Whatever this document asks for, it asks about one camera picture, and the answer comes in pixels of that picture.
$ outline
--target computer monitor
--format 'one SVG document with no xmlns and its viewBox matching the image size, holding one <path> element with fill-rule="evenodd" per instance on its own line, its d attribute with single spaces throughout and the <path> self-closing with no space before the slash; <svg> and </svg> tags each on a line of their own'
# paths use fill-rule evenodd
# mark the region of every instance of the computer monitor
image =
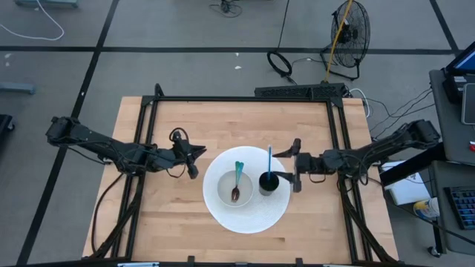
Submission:
<svg viewBox="0 0 475 267">
<path fill-rule="evenodd" d="M 450 75 L 475 74 L 475 42 L 461 52 L 445 69 Z"/>
</svg>

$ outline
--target chair wheel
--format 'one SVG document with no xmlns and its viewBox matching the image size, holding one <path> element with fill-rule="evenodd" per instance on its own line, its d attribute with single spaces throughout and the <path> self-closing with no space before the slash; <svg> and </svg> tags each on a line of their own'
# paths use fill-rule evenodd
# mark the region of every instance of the chair wheel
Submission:
<svg viewBox="0 0 475 267">
<path fill-rule="evenodd" d="M 442 256 L 442 254 L 440 254 L 436 248 L 434 247 L 428 247 L 427 248 L 427 252 L 429 252 L 430 255 L 436 257 L 436 258 L 440 258 Z"/>
</svg>

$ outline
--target black cup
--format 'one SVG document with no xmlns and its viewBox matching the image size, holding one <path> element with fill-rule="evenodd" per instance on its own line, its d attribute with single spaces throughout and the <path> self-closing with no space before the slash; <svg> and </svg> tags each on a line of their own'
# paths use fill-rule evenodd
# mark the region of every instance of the black cup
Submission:
<svg viewBox="0 0 475 267">
<path fill-rule="evenodd" d="M 267 179 L 267 171 L 259 177 L 259 192 L 263 196 L 270 196 L 279 186 L 279 178 L 270 172 L 270 179 Z"/>
</svg>

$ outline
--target fan stand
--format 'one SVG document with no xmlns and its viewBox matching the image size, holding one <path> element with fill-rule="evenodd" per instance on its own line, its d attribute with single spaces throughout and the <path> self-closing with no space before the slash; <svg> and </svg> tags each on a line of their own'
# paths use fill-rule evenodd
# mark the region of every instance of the fan stand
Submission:
<svg viewBox="0 0 475 267">
<path fill-rule="evenodd" d="M 325 60 L 325 57 L 324 57 L 324 53 L 327 51 L 327 50 L 330 50 L 332 47 L 331 44 L 327 45 L 322 51 L 320 51 L 320 57 L 321 57 L 321 61 L 324 63 L 325 65 L 325 70 L 328 70 L 328 64 L 327 64 L 327 61 Z M 347 78 L 349 79 L 350 81 L 354 81 L 356 80 L 357 78 L 359 78 L 359 59 L 355 59 L 355 66 L 356 66 L 356 77 L 350 77 L 350 76 L 346 76 L 344 74 L 341 74 L 341 73 L 337 73 L 335 71 L 330 71 L 331 74 L 334 74 L 336 76 L 340 76 L 340 77 L 343 77 L 343 78 Z"/>
</svg>

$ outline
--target wooden table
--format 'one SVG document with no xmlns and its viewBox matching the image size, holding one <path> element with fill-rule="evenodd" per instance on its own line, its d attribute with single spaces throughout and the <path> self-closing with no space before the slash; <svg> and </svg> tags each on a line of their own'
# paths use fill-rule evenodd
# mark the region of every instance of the wooden table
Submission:
<svg viewBox="0 0 475 267">
<path fill-rule="evenodd" d="M 124 97 L 113 137 L 132 142 L 140 109 L 140 97 Z M 350 141 L 353 148 L 370 143 L 370 135 L 360 99 L 344 99 Z M 335 119 L 341 139 L 338 113 Z M 197 161 L 197 179 L 183 175 L 179 179 L 163 171 L 146 174 L 145 190 L 137 225 L 134 254 L 136 261 L 179 261 L 194 255 L 197 262 L 350 263 L 347 231 L 336 176 L 312 184 L 302 178 L 302 192 L 291 194 L 286 213 L 271 228 L 258 234 L 236 234 L 222 227 L 209 213 L 203 201 L 203 177 L 212 160 L 223 151 L 241 145 L 284 151 L 294 138 L 302 140 L 302 152 L 318 156 L 331 149 L 331 135 L 325 104 L 311 102 L 159 102 L 153 143 L 170 148 L 168 135 L 176 127 L 186 129 L 194 145 L 208 149 Z M 292 170 L 291 159 L 280 159 Z M 178 174 L 181 166 L 171 173 Z M 114 166 L 106 166 L 98 196 L 118 176 Z M 379 179 L 376 170 L 370 176 Z M 105 196 L 97 217 L 96 245 L 115 226 L 125 179 Z M 398 258 L 387 208 L 380 185 L 360 186 L 368 228 L 389 255 Z M 360 234 L 354 226 L 357 246 Z M 122 234 L 124 254 L 128 227 Z M 91 254 L 91 231 L 84 255 Z M 358 258 L 364 259 L 362 249 Z"/>
</svg>

